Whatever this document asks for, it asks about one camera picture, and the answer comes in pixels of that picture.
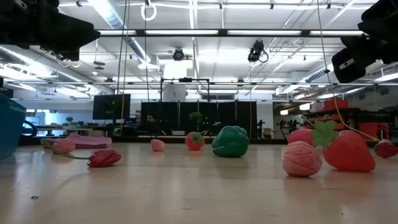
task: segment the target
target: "screen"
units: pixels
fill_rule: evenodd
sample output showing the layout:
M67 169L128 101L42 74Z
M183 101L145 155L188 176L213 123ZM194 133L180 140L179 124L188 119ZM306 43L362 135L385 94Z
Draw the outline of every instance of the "screen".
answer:
M130 118L130 94L94 96L93 119Z

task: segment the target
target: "pink ball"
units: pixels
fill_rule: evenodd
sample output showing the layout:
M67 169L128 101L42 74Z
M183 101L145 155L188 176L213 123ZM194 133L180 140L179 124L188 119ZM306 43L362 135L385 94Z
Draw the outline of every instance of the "pink ball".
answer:
M287 138L287 144L291 144L297 141L303 141L310 146L313 146L312 141L313 138L311 136L311 129L298 129L293 131L289 137Z
M75 142L69 139L57 139L52 146L64 153L73 152L76 149Z
M152 150L154 152L162 152L162 151L164 151L164 148L166 147L166 144L164 144L164 142L162 142L161 140L157 140L157 139L152 139L150 141L150 144L151 144Z
M287 145L282 165L288 175L307 177L319 172L322 160L314 147L297 141Z
M388 158L395 156L397 154L397 149L398 148L395 147L395 145L393 145L393 143L387 139L381 140L374 147L376 155L380 156L381 158Z

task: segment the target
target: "blue bin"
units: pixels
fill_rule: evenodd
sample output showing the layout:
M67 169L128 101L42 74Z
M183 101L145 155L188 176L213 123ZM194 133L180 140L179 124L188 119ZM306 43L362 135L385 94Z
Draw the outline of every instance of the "blue bin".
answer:
M26 108L0 93L0 159L17 150Z

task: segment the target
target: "ceiling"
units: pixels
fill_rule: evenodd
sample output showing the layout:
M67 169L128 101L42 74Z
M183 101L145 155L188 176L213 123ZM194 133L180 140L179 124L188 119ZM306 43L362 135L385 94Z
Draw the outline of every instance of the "ceiling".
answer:
M151 21L145 21L141 16L144 1L109 1L115 5L121 19L123 19L125 3L132 4L127 7L128 29L319 29L317 10L302 10L303 7L316 7L316 0L198 0L198 10L192 11L193 16L190 16L188 7L190 1L195 5L195 0L152 0L152 4L157 6L157 15ZM76 6L75 1L60 0L59 10L68 16L93 23L95 29L110 29L98 11L90 5L90 1L80 2L82 7ZM220 2L223 4L222 9L219 8ZM271 2L274 3L274 9L269 9ZM330 2L330 9L320 9L323 29L357 30L361 14L376 0L332 0ZM327 3L328 1L320 0L321 6L326 6ZM189 55L189 60L185 63L187 76L192 78L195 77L192 60L195 44L198 61L197 76L209 78L215 82L235 82L238 78L243 78L247 82L299 82L302 78L324 67L321 38L196 37L194 41L191 37L136 37L135 39L148 55L159 58L161 67L172 61L171 52L176 48L182 48L184 53ZM266 48L269 61L252 67L247 57L249 49L256 40L262 40L265 46L271 43ZM338 38L324 38L323 44L326 61L330 61L331 57L344 47ZM31 51L43 54L38 47L32 47ZM49 54L43 57L56 61ZM95 60L106 64L103 66L104 70L94 68L96 67L93 63ZM146 81L147 74L149 81L160 80L160 72L147 73L138 68L139 64L141 62L138 57L130 47L126 46L122 38L102 37L98 40L97 48L96 42L92 42L80 49L79 63L67 62L63 66L66 67L65 73L71 71L73 74L82 75L87 78L84 81L102 82L107 78L117 81L118 74L121 81L124 76L128 82ZM156 89L159 85L149 85L149 87ZM264 85L258 86L256 90L275 90L277 87L277 85ZM126 88L146 89L147 86L128 85ZM214 86L214 88L237 88L237 86ZM296 94L300 94L301 91L321 93L325 91L325 88L317 86L307 89L298 88Z

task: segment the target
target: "red flower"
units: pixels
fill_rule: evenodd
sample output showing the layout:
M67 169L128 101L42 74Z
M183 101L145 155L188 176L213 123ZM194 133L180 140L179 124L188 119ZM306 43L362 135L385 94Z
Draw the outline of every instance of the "red flower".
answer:
M90 167L108 167L119 161L122 156L115 150L96 151L87 165Z

